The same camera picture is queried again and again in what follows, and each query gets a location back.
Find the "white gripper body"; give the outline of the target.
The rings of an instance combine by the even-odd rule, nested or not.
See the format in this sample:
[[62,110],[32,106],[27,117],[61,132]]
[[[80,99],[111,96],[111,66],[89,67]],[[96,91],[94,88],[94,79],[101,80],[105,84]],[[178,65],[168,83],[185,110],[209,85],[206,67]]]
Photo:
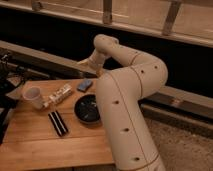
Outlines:
[[[85,67],[87,67],[87,66],[90,67],[88,58],[77,62],[77,64],[85,66]],[[101,69],[95,70],[95,72],[96,72],[96,76],[100,77],[103,74],[103,69],[101,68]]]

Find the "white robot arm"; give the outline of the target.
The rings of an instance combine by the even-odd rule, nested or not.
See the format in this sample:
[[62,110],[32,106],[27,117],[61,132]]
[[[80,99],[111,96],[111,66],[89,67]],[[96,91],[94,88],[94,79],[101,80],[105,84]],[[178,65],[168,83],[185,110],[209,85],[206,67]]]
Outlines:
[[95,50],[82,60],[96,71],[96,102],[120,171],[166,171],[138,101],[156,93],[168,78],[158,57],[99,34]]

